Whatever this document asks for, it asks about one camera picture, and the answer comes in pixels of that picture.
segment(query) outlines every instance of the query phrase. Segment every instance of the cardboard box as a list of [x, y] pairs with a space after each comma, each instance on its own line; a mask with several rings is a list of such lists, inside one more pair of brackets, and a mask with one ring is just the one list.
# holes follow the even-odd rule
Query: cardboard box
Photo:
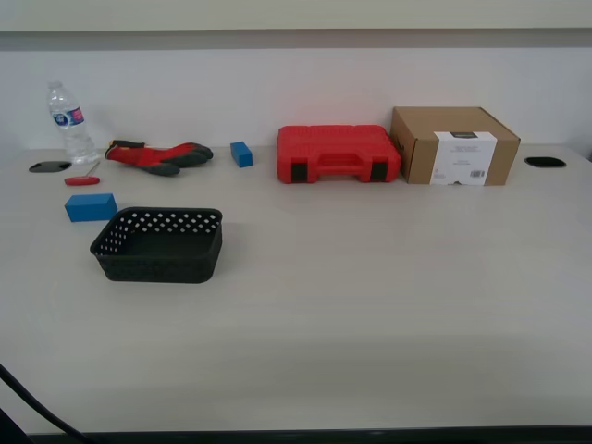
[[397, 106], [390, 135], [409, 183], [503, 185], [520, 145], [480, 107]]

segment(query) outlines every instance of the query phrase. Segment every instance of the bottle label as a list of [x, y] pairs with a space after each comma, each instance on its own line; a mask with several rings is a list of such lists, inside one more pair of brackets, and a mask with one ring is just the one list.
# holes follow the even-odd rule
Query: bottle label
[[58, 127], [75, 127], [84, 121], [84, 116], [80, 108], [76, 108], [66, 113], [55, 113], [54, 120]]

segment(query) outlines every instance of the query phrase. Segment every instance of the white label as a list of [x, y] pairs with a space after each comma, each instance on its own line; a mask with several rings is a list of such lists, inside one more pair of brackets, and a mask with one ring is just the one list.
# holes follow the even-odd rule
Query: white label
[[489, 132], [435, 132], [440, 139], [430, 184], [485, 185], [498, 140]]

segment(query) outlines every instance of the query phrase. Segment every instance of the red screwdriver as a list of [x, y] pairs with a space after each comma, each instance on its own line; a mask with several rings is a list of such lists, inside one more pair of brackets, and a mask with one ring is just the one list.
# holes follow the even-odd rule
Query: red screwdriver
[[80, 185], [94, 185], [95, 183], [99, 183], [101, 180], [96, 178], [95, 176], [91, 176], [93, 171], [101, 165], [101, 162], [97, 162], [95, 166], [91, 168], [91, 170], [86, 173], [84, 176], [77, 176], [76, 178], [67, 178], [64, 179], [66, 185], [70, 186], [80, 186]]

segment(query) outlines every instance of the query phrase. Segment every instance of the black basket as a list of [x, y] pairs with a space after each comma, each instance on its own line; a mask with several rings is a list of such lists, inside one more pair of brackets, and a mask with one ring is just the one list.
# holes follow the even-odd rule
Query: black basket
[[205, 282], [222, 247], [222, 213], [211, 208], [131, 207], [91, 245], [110, 280]]

